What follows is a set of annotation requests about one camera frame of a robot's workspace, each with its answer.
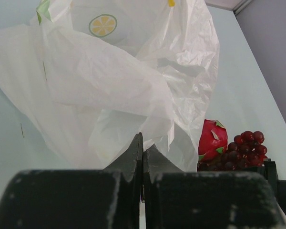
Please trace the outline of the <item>red fake dragon fruit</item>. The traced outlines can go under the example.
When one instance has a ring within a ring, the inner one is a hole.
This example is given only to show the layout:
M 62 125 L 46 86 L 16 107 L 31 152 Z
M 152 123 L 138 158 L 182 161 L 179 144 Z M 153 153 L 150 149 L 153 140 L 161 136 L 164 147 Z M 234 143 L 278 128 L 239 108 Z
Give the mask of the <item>red fake dragon fruit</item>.
M 199 140 L 199 162 L 207 162 L 224 153 L 228 145 L 226 128 L 218 120 L 204 120 Z

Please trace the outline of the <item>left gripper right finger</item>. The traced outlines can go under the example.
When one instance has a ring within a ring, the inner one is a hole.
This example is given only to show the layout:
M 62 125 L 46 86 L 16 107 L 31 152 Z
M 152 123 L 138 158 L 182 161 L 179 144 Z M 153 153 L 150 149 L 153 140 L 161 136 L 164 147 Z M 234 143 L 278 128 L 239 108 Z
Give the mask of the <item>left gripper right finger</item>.
M 152 146 L 143 153 L 148 229 L 285 229 L 274 193 L 256 172 L 186 173 Z

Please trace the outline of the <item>right aluminium frame post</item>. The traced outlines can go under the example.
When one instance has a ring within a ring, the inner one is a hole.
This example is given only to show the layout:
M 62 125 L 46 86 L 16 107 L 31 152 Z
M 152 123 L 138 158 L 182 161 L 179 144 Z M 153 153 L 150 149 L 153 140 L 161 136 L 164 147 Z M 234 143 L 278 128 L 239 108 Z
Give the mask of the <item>right aluminium frame post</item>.
M 208 6 L 236 13 L 246 8 L 252 1 L 253 0 L 205 0 Z

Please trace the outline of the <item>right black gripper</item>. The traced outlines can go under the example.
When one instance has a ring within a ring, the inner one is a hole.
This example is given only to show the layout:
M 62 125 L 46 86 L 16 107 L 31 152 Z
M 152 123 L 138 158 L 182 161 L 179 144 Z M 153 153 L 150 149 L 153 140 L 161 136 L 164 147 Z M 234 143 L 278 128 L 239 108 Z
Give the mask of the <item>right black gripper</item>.
M 270 184 L 279 207 L 286 216 L 286 180 L 278 178 L 276 163 L 271 160 L 264 161 L 266 180 Z

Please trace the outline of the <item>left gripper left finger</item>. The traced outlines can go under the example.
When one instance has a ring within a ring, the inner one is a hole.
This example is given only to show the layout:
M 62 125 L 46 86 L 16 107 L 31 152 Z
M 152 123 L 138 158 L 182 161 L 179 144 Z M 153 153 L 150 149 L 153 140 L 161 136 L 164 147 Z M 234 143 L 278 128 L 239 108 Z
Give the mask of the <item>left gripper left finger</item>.
M 143 136 L 102 170 L 23 170 L 0 199 L 0 229 L 137 229 Z

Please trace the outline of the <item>white plastic bag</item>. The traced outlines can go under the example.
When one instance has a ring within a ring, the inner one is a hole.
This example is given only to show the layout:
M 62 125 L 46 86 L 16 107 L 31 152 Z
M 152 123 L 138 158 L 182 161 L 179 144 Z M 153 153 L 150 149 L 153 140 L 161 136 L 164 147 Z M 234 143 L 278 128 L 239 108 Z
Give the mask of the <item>white plastic bag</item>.
M 0 30 L 0 88 L 76 168 L 104 168 L 137 133 L 195 171 L 218 76 L 203 0 L 43 0 Z

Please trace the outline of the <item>dark red fake fruit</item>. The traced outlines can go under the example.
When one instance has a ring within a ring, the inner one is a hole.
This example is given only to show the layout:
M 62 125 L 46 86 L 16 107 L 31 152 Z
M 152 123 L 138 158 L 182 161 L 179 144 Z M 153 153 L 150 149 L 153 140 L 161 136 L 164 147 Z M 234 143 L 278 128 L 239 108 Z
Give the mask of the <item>dark red fake fruit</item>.
M 198 171 L 234 171 L 249 167 L 261 167 L 267 159 L 264 134 L 245 131 L 234 137 L 231 143 L 209 146 L 199 155 Z

